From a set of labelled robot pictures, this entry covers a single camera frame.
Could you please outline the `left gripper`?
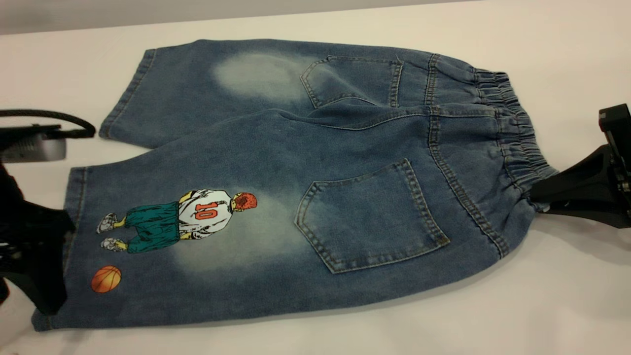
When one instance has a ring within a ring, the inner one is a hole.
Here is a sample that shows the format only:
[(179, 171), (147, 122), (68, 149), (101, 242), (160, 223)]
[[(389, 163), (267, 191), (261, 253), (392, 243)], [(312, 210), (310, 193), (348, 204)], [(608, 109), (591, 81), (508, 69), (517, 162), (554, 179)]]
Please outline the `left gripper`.
[[(26, 201), (5, 166), (0, 169), (0, 235), (16, 237), (14, 256), (61, 246), (74, 224), (65, 210), (26, 208)], [(0, 275), (20, 288), (39, 312), (54, 316), (67, 299), (61, 260), (1, 258)]]

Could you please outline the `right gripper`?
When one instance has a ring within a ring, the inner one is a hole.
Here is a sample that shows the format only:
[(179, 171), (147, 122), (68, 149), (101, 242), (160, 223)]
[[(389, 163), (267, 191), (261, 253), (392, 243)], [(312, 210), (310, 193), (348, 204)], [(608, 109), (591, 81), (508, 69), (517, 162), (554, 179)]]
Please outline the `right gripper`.
[(549, 214), (629, 228), (630, 161), (630, 148), (613, 140), (611, 148), (602, 145), (571, 168), (534, 184), (531, 199), (548, 204)]

